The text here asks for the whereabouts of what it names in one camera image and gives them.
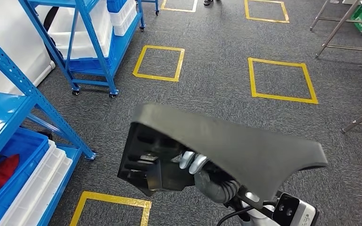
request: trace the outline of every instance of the floor marking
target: floor marking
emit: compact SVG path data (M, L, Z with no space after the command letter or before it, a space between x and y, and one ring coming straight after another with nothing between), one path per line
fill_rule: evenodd
M249 15L249 7L247 6L248 1L270 2L270 3L279 3L279 4L281 4L281 8L282 8L282 12L284 13L285 20L270 20L270 19L250 17L250 15ZM289 17L288 17L288 14L287 14L287 9L285 8L285 4L284 4L283 1L245 0L245 14L246 14L246 19L248 19L248 20L259 20L259 21L276 22L276 23L289 23Z
M194 5L192 7L192 10L178 9L178 8L166 8L166 2L167 2L167 0L163 0L162 6L160 7L160 9L162 9L162 10L171 10L171 11L179 11L179 12L189 12L189 13L196 12L197 0L194 0Z
M141 66L141 63L142 63L142 60L143 60L143 57L144 57L144 55L146 53L146 50L148 48L166 49L166 50L173 50L173 51L179 51L180 52L180 58L178 59L177 69L175 70L175 75L174 75L173 78L138 73L138 70L140 69L140 66ZM137 64L135 65L134 72L132 74L135 75L136 77L146 78L146 79L156 79L156 80L164 80L164 81L178 81L178 79L180 77L180 73L181 73L182 62L184 60L184 53L185 53L185 49L183 49L183 48L145 45L142 48L140 57L138 58Z
M304 78L306 79L307 87L309 88L309 93L311 99L306 98L297 98L297 97L285 97L285 96L277 96L271 94L262 94L256 92L256 84L255 84L255 73L253 71L253 62L261 62L273 65L283 65L283 66L292 66L292 67L301 67L303 70ZM249 77L250 77L250 87L252 90L252 97L263 97L263 98L271 98L277 100L288 100L288 101L297 101L309 104L318 104L316 94L314 92L312 81L310 80L309 72L307 70L305 63L290 63L290 62L282 62L282 61L272 61L272 60L263 60L248 57L247 63L249 65Z
M114 195L109 195L109 194L87 192L87 191L84 191L81 194L80 200L78 201L77 207L75 208L73 218L71 219L70 226L77 226L78 220L80 219L80 216L82 213L82 209L84 208L84 205L85 205L85 202L87 201L87 199L117 203L117 204L122 204L122 205L142 207L143 212L142 212L140 226L148 226L149 212L150 212L150 208L152 207L152 202L145 201L145 200L139 200L139 199L114 196Z

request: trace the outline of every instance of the black plastic part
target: black plastic part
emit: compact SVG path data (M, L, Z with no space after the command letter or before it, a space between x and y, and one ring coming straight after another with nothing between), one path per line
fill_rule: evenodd
M241 204L241 200L237 197L232 198L229 202L224 204L225 207L231 207L235 211L240 211L243 209L243 206ZM244 222L250 221L250 215L247 212L238 214L238 217L241 218Z
M50 25L52 24L53 22L53 19L55 18L56 16L56 13L58 12L58 9L59 7L52 7L49 12L47 13L46 17L45 17L45 20L44 20L44 23L43 23L43 27L45 28L45 30L49 30L50 28ZM55 61L55 59L53 58L52 54L49 52L48 48L46 48L48 54L49 54L49 57L51 60Z
M203 169L209 174L210 180L215 183L220 184L224 181L235 180L235 178L231 177L228 173L224 172L224 170L210 161L203 166Z
M159 159L148 168L146 179L150 191L182 191L194 185L193 176L180 169L178 163Z
M287 193L282 194L272 214L272 219L280 226L290 226L299 207L299 199Z
M266 207L263 207L263 201L260 200L260 202L254 202L254 201L248 199L245 196L246 192L247 192L246 188L241 187L239 189L237 195L236 195L236 198L243 201L244 203L248 203L250 206L254 207L257 211L259 211L260 213L262 213L266 217L271 218L272 217L272 211L267 209Z
M172 159L186 149L154 129L132 123L117 176L147 196L160 190L181 191L194 185L193 176Z
M310 226L316 225L319 215L320 215L320 211L316 208L316 214L314 215L312 224Z
M328 165L321 145L312 140L144 104L134 111L118 176L151 195L146 178L141 177L148 169L137 161L150 154L166 162L183 150L207 156L260 200L271 200L293 173ZM247 203L256 209L263 207L261 201Z

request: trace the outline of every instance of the floor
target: floor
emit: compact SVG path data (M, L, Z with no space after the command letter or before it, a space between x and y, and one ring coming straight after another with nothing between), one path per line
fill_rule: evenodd
M192 10L193 3L167 0L166 7ZM248 4L251 17L284 19L280 4ZM154 4L144 3L147 27L135 33L117 71L117 99L108 98L107 88L94 86L83 86L79 96L72 96L61 71L55 69L39 89L98 156L79 161L50 225L70 224L83 191L152 201L150 226L212 226L231 212L194 187L145 197L116 177L132 111L144 102L320 142L329 167L298 172L280 189L318 207L317 225L362 225L362 127L346 135L339 131L362 114L362 52L326 49L314 59L336 25L320 21L309 31L322 4L286 0L290 23L275 23L247 20L244 0L215 0L210 7L198 0L194 13L161 10L159 16ZM347 9L330 4L325 15L342 16ZM362 36L353 24L345 24L333 42L362 46ZM144 45L185 49L179 82L133 76ZM169 50L150 50L140 73L172 77L177 56ZM252 97L248 57L305 63L318 104ZM300 69L254 63L254 72L258 93L310 98ZM139 225L141 215L141 208L87 200L78 225ZM233 218L224 225L238 224Z

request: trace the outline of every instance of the white container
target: white container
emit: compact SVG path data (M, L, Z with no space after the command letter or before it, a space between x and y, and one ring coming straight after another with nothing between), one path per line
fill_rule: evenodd
M135 0L127 0L118 13L110 13L115 35L124 36L137 15Z
M45 188L43 195L37 201L37 204L34 206L29 218L24 222L24 226L30 225L38 225L41 217L43 216L44 212L46 211L47 207L49 206L50 201L52 200L55 193L58 191L60 184L62 183L63 179L65 178L66 173L70 169L71 163L73 162L72 159L66 157L62 159L61 163L57 167L55 174L51 178L50 183Z
M118 13L110 13L110 21L112 21L113 26L121 26L124 21L127 19L127 16L130 14L132 9L135 9L136 3L135 0L127 0L121 10Z
M60 163L65 157L64 151L56 148L55 142L48 140L49 149L38 163L34 172L28 178L19 194L16 196L5 215L0 220L0 225L8 226L23 225L22 222L32 212L35 202L41 196L44 187L46 187L57 171Z
M56 48L62 53L64 59L67 58L73 17L74 8L60 7L48 30L49 36L55 41ZM104 57L108 57L112 39L112 26L110 23L110 14L106 7L106 0L100 0L96 4L90 12L90 17L103 55ZM81 15L78 14L71 59L86 57L96 58L97 55Z

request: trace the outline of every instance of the person's foot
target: person's foot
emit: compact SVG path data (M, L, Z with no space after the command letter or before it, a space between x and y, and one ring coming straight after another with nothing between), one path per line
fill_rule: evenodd
M212 3L212 1L213 1L213 0L205 0L205 1L203 2L203 5L209 6L210 3Z

